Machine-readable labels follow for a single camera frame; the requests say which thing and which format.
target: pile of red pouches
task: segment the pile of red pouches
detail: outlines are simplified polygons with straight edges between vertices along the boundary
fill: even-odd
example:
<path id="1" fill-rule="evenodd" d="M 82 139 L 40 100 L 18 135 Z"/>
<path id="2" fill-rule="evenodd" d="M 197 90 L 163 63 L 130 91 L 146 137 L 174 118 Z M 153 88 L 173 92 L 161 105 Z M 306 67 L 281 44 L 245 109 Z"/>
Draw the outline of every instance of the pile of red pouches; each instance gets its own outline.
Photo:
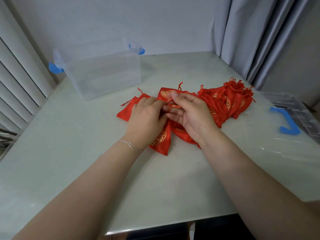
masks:
<path id="1" fill-rule="evenodd" d="M 182 83 L 179 84 L 178 89 L 161 88 L 157 99 L 167 102 L 167 95 L 173 91 L 177 93 L 190 93 L 188 91 L 182 91 L 181 84 Z M 213 120 L 215 121 L 216 125 L 221 128 L 222 124 L 228 118 L 233 117 L 234 119 L 237 119 L 239 114 L 244 112 L 252 101 L 255 102 L 255 100 L 252 98 L 254 93 L 252 92 L 251 88 L 252 87 L 245 88 L 245 85 L 241 82 L 241 80 L 236 82 L 234 78 L 231 78 L 230 81 L 225 82 L 222 87 L 205 89 L 203 88 L 203 85 L 201 85 L 201 89 L 197 93 L 190 94 L 206 102 Z M 140 97 L 135 96 L 128 101 L 129 104 L 117 114 L 118 118 L 129 121 L 133 105 L 137 104 L 143 97 L 150 97 L 142 91 L 141 93 L 142 94 Z M 188 143 L 197 144 L 188 135 L 181 124 L 173 120 L 168 120 L 160 135 L 153 143 L 151 143 L 151 145 L 149 145 L 149 147 L 163 155 L 168 155 L 171 143 L 171 132 Z"/>

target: fingernail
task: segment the fingernail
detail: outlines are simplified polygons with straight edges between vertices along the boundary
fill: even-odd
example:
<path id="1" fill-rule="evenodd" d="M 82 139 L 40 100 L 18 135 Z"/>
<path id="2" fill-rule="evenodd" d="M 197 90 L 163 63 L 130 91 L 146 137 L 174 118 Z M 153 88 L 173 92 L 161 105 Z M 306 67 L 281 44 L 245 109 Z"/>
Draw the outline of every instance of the fingernail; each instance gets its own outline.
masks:
<path id="1" fill-rule="evenodd" d="M 178 93 L 177 93 L 176 91 L 173 91 L 173 92 L 171 92 L 171 95 L 172 95 L 173 97 L 177 97 L 177 96 L 178 96 Z"/>

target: gray curtain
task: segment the gray curtain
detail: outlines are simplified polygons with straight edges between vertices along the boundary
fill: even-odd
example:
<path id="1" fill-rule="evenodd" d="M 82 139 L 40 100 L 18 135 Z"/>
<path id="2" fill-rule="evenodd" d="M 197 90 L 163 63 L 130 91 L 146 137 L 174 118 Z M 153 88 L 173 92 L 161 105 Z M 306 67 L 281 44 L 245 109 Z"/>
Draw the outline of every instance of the gray curtain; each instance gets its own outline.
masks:
<path id="1" fill-rule="evenodd" d="M 311 0 L 218 0 L 214 52 L 261 90 Z"/>

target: person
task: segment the person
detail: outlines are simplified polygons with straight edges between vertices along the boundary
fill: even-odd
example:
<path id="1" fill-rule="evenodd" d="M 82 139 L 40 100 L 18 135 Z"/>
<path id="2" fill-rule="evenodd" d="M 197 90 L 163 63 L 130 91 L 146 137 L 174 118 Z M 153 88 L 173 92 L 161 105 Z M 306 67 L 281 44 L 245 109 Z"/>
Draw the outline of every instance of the person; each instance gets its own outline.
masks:
<path id="1" fill-rule="evenodd" d="M 257 239 L 320 239 L 320 218 L 255 164 L 213 121 L 204 101 L 172 92 L 181 106 L 154 97 L 132 108 L 120 141 L 49 202 L 13 239 L 97 239 L 111 199 L 167 119 L 183 125 L 221 181 L 243 222 Z M 165 113 L 159 118 L 160 110 Z"/>

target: hand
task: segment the hand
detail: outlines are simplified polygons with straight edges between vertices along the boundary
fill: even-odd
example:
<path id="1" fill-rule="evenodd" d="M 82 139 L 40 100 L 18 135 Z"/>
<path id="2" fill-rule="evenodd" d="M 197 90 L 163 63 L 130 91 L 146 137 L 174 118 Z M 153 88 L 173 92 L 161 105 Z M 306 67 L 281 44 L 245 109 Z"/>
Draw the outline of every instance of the hand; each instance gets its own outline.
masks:
<path id="1" fill-rule="evenodd" d="M 159 118 L 164 104 L 164 101 L 154 97 L 143 97 L 132 107 L 128 128 L 122 140 L 132 143 L 140 150 L 150 145 L 161 133 L 168 119 L 166 114 Z"/>
<path id="2" fill-rule="evenodd" d="M 200 146 L 204 143 L 203 136 L 212 130 L 218 130 L 205 101 L 188 93 L 168 94 L 182 108 L 171 108 L 164 105 L 163 110 L 169 111 L 167 117 L 181 124 L 189 136 Z"/>

